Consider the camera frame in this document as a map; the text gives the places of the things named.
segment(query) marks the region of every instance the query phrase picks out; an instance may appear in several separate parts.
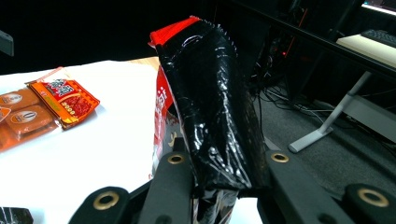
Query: snack package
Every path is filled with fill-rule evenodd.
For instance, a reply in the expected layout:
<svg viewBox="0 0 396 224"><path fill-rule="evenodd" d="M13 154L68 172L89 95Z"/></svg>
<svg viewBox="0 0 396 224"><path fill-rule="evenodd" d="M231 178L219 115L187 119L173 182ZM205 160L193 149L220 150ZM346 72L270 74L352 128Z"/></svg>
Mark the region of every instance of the snack package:
<svg viewBox="0 0 396 224"><path fill-rule="evenodd" d="M193 222L228 223L237 197L269 186L266 145L236 47L217 25L196 17L150 38L191 157Z"/></svg>
<svg viewBox="0 0 396 224"><path fill-rule="evenodd" d="M25 84L0 94L0 152L55 129L69 129L100 103L63 67Z"/></svg>
<svg viewBox="0 0 396 224"><path fill-rule="evenodd" d="M154 115L154 152L152 156L152 173L155 175L162 155L173 150L174 142L181 136L180 122L177 117L172 94L163 70L158 69L157 97Z"/></svg>

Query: white table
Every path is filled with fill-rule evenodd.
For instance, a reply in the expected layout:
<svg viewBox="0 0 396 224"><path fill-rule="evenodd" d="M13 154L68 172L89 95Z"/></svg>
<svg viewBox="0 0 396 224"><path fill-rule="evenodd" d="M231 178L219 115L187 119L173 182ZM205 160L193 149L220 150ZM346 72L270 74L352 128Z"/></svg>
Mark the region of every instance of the white table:
<svg viewBox="0 0 396 224"><path fill-rule="evenodd" d="M149 181L156 64L153 58L66 67L101 103L71 130L0 154L0 206L28 208L35 224L62 224L98 189L115 186L131 192ZM0 94L51 70L0 76ZM260 223L256 202L239 200L232 223Z"/></svg>

